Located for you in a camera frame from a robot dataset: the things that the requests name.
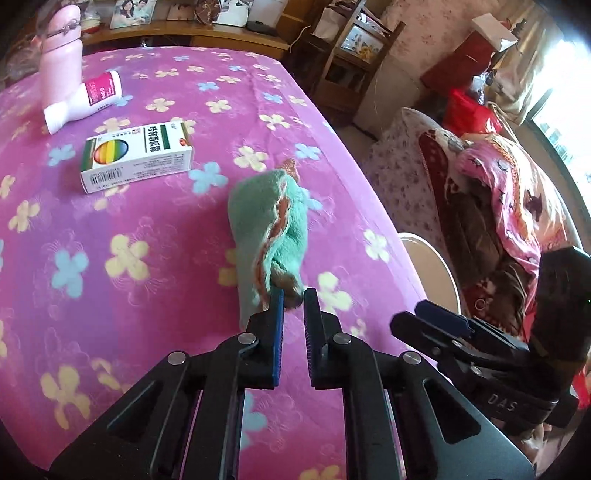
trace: bottle cap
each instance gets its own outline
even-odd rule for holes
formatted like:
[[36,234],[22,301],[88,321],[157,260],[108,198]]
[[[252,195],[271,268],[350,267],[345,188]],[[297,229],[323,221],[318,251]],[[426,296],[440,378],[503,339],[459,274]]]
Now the bottle cap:
[[66,102],[57,102],[43,111],[45,123],[51,135],[58,132],[68,121],[68,106]]

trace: framed photo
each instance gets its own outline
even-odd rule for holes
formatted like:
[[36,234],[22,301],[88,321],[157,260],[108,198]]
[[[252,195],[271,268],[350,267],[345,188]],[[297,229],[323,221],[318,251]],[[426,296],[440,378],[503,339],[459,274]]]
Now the framed photo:
[[111,28],[146,25],[152,20],[156,0],[117,0]]
[[172,4],[168,10],[166,20],[192,20],[194,18],[193,5]]

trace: wooden shelf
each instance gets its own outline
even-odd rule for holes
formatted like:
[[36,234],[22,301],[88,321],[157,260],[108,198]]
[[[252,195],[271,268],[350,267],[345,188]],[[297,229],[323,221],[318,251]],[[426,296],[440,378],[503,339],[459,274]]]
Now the wooden shelf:
[[155,20],[147,25],[134,27],[113,28],[103,27],[97,33],[82,39],[85,46],[99,44],[105,41],[120,40],[122,38],[150,37],[153,35],[188,35],[193,37],[191,44],[199,45],[199,39],[211,41],[220,39],[220,48],[225,48],[221,41],[239,41],[256,46],[273,48],[283,52],[289,50],[289,45],[279,37],[270,37],[251,32],[246,28],[230,27],[228,25],[201,25],[194,21],[183,20]]

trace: cardboard box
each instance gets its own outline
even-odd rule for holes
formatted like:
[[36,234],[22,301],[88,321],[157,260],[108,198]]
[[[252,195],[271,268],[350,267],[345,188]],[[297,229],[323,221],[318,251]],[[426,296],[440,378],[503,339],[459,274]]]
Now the cardboard box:
[[144,125],[86,140],[80,179],[86,193],[191,168],[184,122]]

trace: photo frame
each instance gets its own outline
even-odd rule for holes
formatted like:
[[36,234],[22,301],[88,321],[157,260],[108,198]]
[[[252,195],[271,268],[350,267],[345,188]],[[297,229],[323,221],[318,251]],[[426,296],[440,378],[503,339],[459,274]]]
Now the photo frame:
[[152,21],[156,0],[117,0],[111,28],[147,25]]

